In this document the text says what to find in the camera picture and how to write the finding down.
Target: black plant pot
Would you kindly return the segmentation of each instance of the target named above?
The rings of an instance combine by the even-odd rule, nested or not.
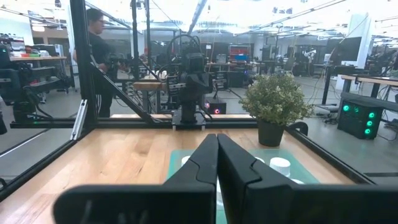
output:
[[[259,128],[259,143],[269,147],[279,146],[284,134],[284,127],[263,120],[258,120],[257,123]]]

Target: floor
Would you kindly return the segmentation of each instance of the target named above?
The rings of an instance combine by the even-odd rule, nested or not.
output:
[[[306,77],[295,79],[297,83],[301,84],[307,102],[321,103],[323,80]],[[331,86],[335,86],[335,81],[331,82]],[[357,92],[369,96],[371,88],[371,84],[365,84]],[[221,91],[218,94],[219,99],[227,102],[227,113],[246,113],[238,103],[239,96],[244,97],[246,90],[243,88],[233,88],[232,90],[236,95],[226,91]],[[390,94],[390,101],[394,101],[394,95],[394,93]],[[328,92],[327,103],[339,103],[339,98],[340,92],[338,90],[335,92],[331,87]],[[79,93],[70,92],[66,95],[52,91],[47,95],[47,103],[41,107],[54,117],[65,118],[76,114],[80,100]],[[1,104],[4,122],[10,123],[13,120],[12,110],[4,103]],[[112,114],[133,113],[121,100],[113,101],[111,112]],[[315,112],[326,113],[321,109],[316,109]],[[389,120],[398,117],[395,113],[387,112],[386,114]],[[309,137],[311,139],[354,169],[363,173],[371,173],[369,176],[375,176],[375,172],[387,176],[372,177],[372,180],[378,184],[398,184],[396,177],[398,176],[398,162],[396,162],[398,159],[398,140],[390,142],[380,137],[373,141],[359,140],[337,130],[336,125],[325,124],[321,118],[315,115],[306,119],[305,122],[310,127]],[[0,136],[0,177],[11,180],[21,174],[66,142],[70,137],[70,131],[69,129],[9,129],[7,134]],[[395,132],[384,128],[384,123],[379,128],[379,134],[388,139],[394,139],[396,136]],[[33,139],[23,142],[32,136]]]

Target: green plant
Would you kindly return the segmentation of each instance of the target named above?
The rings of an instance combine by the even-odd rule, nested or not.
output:
[[[281,126],[312,114],[312,105],[304,102],[300,86],[288,76],[259,76],[239,102],[251,116]]]

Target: metal frame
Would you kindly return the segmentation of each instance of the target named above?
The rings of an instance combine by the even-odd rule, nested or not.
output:
[[[88,45],[88,33],[86,29],[86,15],[85,15],[85,0],[71,0],[72,7],[72,19],[74,22],[74,31],[76,40],[76,51],[79,55],[78,57],[78,66],[80,75],[81,86],[85,88],[81,89],[82,99],[87,100],[87,117],[83,123],[83,134],[77,138],[76,140],[71,140],[66,142],[64,145],[54,150],[51,154],[43,158],[41,161],[36,163],[30,169],[22,173],[20,176],[16,177],[10,183],[8,183],[5,187],[0,189],[0,202],[16,191],[19,187],[24,185],[28,180],[33,178],[36,174],[38,174],[41,170],[46,168],[51,162],[53,162],[56,158],[61,156],[64,152],[70,149],[74,144],[76,144],[80,139],[89,134],[92,130],[96,128],[168,128],[172,129],[172,119],[154,119],[151,117],[153,122],[145,121],[142,118],[106,118],[106,119],[98,119],[96,106],[95,106],[95,93],[93,88],[93,74],[89,72],[89,66],[91,65],[91,60],[89,56],[90,48]],[[134,25],[133,33],[135,33],[135,37],[137,37],[137,26]],[[135,48],[137,49],[137,40],[134,41]],[[104,76],[104,82],[109,82],[110,85],[113,85],[115,88],[116,85],[111,83],[110,80]],[[349,88],[349,85],[345,83],[345,89]],[[12,128],[72,128],[75,124],[74,118],[66,118],[66,119],[54,119],[51,121],[39,121],[39,123],[30,123],[30,124],[19,124],[13,123],[11,124]],[[337,157],[329,153],[327,150],[313,142],[311,139],[306,137],[306,130],[308,131],[308,126],[305,123],[295,124],[290,127],[286,127],[286,131],[291,134],[295,139],[300,141],[302,144],[307,146],[310,150],[318,154],[321,158],[329,162],[333,167],[338,169],[348,178],[356,183],[365,183],[365,184],[374,184],[371,180],[369,180],[366,176],[354,170],[348,164],[345,164],[343,161],[339,160]],[[245,118],[245,119],[234,119],[234,118],[226,118],[226,119],[217,119],[213,118],[211,121],[206,121],[205,128],[257,128],[257,121],[254,118]]]

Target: black box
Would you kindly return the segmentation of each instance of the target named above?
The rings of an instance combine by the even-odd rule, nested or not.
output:
[[[226,114],[226,103],[219,98],[206,97],[205,108],[209,114]]]
[[[358,139],[374,139],[377,136],[383,108],[355,100],[343,100],[337,129]]]

